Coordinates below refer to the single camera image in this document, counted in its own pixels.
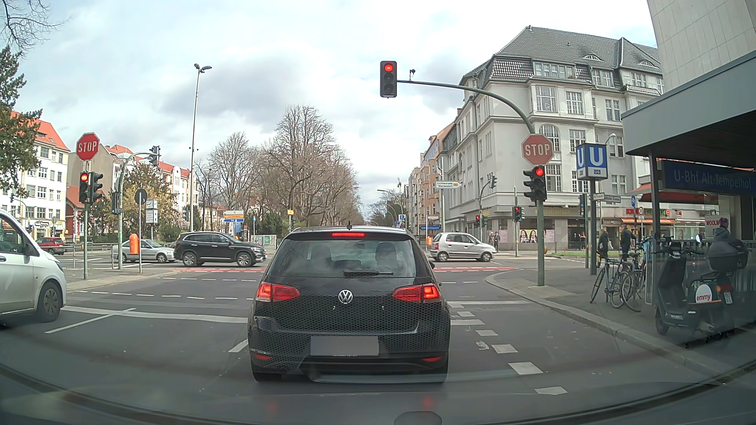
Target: asphalt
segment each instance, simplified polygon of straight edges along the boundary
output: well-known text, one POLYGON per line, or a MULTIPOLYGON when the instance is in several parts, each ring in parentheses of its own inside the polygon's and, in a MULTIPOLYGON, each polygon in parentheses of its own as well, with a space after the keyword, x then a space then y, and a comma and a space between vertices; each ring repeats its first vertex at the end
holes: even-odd
MULTIPOLYGON (((495 273, 533 271, 535 263, 498 256, 436 264, 454 313, 450 373, 442 385, 406 376, 254 381, 246 313, 267 263, 152 265, 166 275, 72 290, 56 322, 14 319, 0 327, 0 377, 57 389, 46 400, 60 394, 60 411, 70 408, 63 400, 75 392, 109 409, 116 403, 246 423, 393 423, 417 410, 435 411, 448 423, 487 423, 601 408, 704 379, 486 282, 495 273)), ((547 260, 547 268, 557 266, 582 264, 547 260)), ((53 414, 35 410, 33 394, 11 395, 2 409, 53 414)))

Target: red car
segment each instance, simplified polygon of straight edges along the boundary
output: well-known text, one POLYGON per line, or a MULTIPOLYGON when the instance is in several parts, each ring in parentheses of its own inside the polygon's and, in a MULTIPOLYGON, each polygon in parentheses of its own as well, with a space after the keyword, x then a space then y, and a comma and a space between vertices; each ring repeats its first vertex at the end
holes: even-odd
POLYGON ((59 237, 40 237, 37 244, 52 255, 62 255, 66 252, 66 243, 59 237))

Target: license plate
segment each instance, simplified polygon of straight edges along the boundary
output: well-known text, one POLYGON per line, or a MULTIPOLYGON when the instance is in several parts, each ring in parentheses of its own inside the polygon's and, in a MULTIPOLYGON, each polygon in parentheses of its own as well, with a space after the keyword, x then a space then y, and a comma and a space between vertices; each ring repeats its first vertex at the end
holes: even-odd
POLYGON ((310 355, 378 355, 378 337, 310 337, 310 355))

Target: volkswagen golf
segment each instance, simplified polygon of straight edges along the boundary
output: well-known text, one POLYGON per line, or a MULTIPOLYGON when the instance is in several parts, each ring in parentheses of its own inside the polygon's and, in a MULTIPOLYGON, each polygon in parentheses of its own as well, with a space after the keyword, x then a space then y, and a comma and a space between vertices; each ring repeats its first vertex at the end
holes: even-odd
POLYGON ((248 318, 257 381, 401 373, 443 382, 451 314, 405 230, 299 228, 280 244, 248 318))

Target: rear wiper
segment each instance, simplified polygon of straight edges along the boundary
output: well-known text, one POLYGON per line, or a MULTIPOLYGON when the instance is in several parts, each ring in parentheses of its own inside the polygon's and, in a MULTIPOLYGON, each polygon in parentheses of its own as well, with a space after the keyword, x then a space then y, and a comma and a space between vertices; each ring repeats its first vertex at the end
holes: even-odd
POLYGON ((344 276, 347 278, 356 278, 360 276, 378 276, 378 275, 393 275, 393 271, 377 271, 377 270, 345 270, 344 276))

